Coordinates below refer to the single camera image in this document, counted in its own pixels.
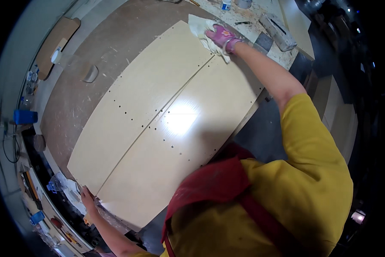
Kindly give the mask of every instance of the black cable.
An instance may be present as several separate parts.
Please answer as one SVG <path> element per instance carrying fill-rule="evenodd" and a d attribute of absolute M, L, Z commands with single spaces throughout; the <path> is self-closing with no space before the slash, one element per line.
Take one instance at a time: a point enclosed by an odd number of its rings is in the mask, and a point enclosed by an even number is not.
<path fill-rule="evenodd" d="M 7 160 L 8 160 L 9 162 L 11 162 L 11 163 L 17 163 L 18 160 L 20 160 L 20 145 L 18 144 L 18 141 L 17 141 L 16 136 L 13 135 L 13 145 L 15 146 L 15 144 L 14 144 L 14 141 L 15 141 L 16 144 L 17 144 L 17 148 L 18 148 L 18 154 L 17 154 L 17 152 L 15 151 L 15 147 L 14 147 L 14 152 L 15 152 L 15 155 L 17 156 L 17 159 L 16 159 L 15 161 L 11 161 L 11 160 L 7 157 L 7 154 L 5 153 L 5 148 L 4 148 L 4 141 L 5 141 L 5 140 L 3 139 L 3 152 L 4 152 L 5 157 L 7 158 Z"/>

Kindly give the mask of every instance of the flower design on glove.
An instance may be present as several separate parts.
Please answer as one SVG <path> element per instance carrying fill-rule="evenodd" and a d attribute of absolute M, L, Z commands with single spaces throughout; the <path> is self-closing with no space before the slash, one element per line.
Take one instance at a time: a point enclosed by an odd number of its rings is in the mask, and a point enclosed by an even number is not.
<path fill-rule="evenodd" d="M 229 31 L 226 31 L 226 30 L 224 30 L 223 32 L 221 32 L 221 34 L 223 34 L 224 37 L 231 36 L 231 33 L 230 33 Z"/>

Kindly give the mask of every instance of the brown table surface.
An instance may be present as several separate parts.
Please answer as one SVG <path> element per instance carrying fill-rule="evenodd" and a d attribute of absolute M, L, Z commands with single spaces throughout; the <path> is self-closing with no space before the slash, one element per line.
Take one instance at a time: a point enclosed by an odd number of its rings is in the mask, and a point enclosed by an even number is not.
<path fill-rule="evenodd" d="M 67 164 L 78 137 L 108 88 L 128 62 L 132 62 L 157 36 L 179 20 L 188 23 L 190 13 L 216 18 L 185 1 L 174 4 L 129 0 L 100 23 L 77 49 L 76 55 L 98 67 L 98 76 L 94 82 L 86 83 L 63 72 L 51 92 L 40 125 L 47 147 L 67 178 L 74 179 Z M 235 29 L 226 27 L 241 36 Z"/>

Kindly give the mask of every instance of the forearm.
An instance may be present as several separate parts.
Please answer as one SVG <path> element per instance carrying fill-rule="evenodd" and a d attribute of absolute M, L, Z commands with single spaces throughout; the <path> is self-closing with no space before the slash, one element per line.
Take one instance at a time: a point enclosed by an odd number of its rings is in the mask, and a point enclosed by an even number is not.
<path fill-rule="evenodd" d="M 287 102 L 299 93 L 306 93 L 299 81 L 281 65 L 243 42 L 234 46 L 235 53 L 241 57 L 273 95 L 282 113 Z"/>
<path fill-rule="evenodd" d="M 101 217 L 97 209 L 91 211 L 90 216 L 105 243 L 117 257 L 144 252 L 144 249 L 138 247 Z"/>

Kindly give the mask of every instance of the yellow shirt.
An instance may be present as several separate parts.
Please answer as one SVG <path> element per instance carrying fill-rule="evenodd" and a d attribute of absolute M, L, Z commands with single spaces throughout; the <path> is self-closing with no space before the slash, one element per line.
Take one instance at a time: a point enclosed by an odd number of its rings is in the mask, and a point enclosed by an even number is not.
<path fill-rule="evenodd" d="M 314 255 L 328 256 L 351 207 L 347 164 L 307 94 L 289 100 L 281 128 L 287 161 L 241 160 L 251 193 Z M 171 227 L 169 240 L 177 257 L 280 255 L 236 202 L 187 206 L 174 214 Z M 167 251 L 161 256 L 168 256 Z"/>

